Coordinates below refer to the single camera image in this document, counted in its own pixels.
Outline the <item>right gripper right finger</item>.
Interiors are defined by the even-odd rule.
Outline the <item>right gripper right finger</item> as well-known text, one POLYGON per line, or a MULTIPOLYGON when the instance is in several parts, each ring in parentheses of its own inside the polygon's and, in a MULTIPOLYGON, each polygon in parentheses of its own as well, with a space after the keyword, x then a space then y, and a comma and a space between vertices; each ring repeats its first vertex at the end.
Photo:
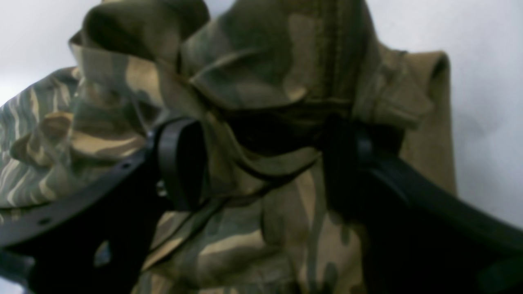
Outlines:
POLYGON ((522 229, 456 199, 379 147, 358 122, 330 117, 329 207, 360 221, 383 294, 521 294, 522 229))

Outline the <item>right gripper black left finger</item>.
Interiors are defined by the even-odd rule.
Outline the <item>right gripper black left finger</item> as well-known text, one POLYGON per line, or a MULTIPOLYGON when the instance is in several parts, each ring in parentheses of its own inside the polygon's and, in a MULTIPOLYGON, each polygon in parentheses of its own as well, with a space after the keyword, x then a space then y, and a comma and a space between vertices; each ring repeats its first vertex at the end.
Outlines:
POLYGON ((30 294, 128 294, 164 212, 192 212, 207 164, 198 121, 172 120, 75 195, 1 226, 1 277, 30 294))

